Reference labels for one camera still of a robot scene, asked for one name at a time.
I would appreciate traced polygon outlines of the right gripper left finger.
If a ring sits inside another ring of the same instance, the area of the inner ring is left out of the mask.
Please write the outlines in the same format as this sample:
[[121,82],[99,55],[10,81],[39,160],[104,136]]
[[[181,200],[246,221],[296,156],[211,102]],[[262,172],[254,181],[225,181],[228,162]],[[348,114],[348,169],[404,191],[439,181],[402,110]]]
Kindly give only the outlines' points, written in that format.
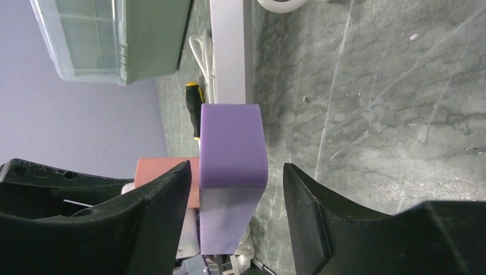
[[171,274],[190,163],[122,193],[127,183],[22,159],[1,165],[1,273]]

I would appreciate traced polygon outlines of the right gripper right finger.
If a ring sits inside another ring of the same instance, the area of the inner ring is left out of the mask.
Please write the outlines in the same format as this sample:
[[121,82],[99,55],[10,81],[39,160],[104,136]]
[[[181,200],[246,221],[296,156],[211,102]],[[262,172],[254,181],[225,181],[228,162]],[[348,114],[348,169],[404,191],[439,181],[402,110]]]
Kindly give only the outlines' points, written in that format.
[[286,163],[297,274],[484,274],[485,203],[426,201],[397,215],[355,203]]

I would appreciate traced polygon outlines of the purple power strip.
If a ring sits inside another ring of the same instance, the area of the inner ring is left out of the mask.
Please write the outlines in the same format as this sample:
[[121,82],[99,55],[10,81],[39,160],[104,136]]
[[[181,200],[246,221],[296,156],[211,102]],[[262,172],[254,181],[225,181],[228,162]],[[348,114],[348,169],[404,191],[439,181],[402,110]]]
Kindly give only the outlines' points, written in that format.
[[268,182],[257,104],[203,104],[201,112],[201,254],[233,254]]

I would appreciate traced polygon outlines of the white power strip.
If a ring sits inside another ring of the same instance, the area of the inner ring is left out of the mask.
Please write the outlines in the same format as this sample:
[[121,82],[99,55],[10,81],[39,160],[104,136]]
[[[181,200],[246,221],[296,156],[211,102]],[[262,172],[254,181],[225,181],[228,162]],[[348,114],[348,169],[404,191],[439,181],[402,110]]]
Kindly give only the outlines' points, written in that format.
[[221,104],[253,100],[252,1],[211,0],[215,96]]

